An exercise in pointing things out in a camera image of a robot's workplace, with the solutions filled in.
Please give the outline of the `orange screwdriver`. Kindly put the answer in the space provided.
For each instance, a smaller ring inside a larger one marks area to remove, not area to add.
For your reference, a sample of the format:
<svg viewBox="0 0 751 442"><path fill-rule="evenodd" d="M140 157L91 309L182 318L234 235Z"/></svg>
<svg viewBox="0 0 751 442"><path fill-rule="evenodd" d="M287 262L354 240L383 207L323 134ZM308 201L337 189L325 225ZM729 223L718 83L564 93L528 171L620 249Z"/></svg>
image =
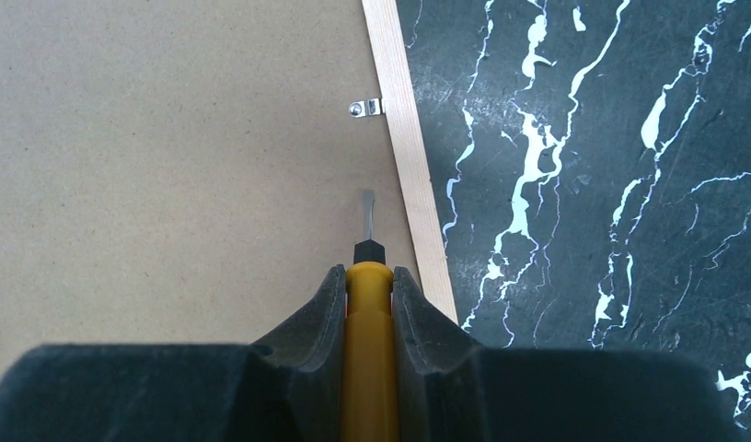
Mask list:
<svg viewBox="0 0 751 442"><path fill-rule="evenodd" d="M374 239L375 193L361 196L364 239L346 271L341 440L398 441L399 406L392 321L393 271Z"/></svg>

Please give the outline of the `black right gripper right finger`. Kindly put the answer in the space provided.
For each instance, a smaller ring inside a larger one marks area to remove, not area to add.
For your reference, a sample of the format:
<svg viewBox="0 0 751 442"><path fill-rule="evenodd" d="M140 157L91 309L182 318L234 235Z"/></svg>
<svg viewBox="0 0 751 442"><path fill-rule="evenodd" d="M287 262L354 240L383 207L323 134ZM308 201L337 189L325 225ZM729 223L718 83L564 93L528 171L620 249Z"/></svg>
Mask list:
<svg viewBox="0 0 751 442"><path fill-rule="evenodd" d="M392 320L404 441L738 441L708 372L666 353L488 347L410 272Z"/></svg>

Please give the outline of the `orange wooden picture frame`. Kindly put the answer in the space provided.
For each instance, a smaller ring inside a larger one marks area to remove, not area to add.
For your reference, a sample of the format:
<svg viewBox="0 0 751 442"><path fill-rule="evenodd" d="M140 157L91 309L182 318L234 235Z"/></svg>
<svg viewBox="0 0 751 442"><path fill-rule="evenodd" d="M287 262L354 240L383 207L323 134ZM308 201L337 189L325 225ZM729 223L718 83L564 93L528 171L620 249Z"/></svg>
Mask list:
<svg viewBox="0 0 751 442"><path fill-rule="evenodd" d="M358 1L0 1L0 378L43 343L249 343L364 234L415 267Z"/></svg>

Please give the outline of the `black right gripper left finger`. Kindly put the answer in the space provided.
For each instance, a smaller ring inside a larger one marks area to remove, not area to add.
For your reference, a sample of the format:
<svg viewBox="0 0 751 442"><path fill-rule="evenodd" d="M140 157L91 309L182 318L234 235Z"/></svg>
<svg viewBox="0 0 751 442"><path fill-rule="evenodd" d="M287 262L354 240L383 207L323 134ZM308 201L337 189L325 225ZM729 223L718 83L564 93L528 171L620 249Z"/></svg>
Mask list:
<svg viewBox="0 0 751 442"><path fill-rule="evenodd" d="M254 343L45 344L0 380L0 441L335 441L345 271Z"/></svg>

